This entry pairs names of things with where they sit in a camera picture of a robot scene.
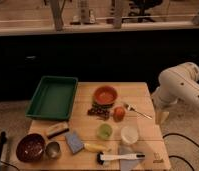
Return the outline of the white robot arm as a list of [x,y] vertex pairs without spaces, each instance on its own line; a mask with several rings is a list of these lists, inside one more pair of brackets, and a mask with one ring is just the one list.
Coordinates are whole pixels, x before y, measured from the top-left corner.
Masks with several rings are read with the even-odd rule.
[[155,108],[155,123],[162,124],[169,113],[166,111],[179,99],[192,105],[199,111],[199,66],[185,62],[163,70],[159,76],[159,86],[151,98]]

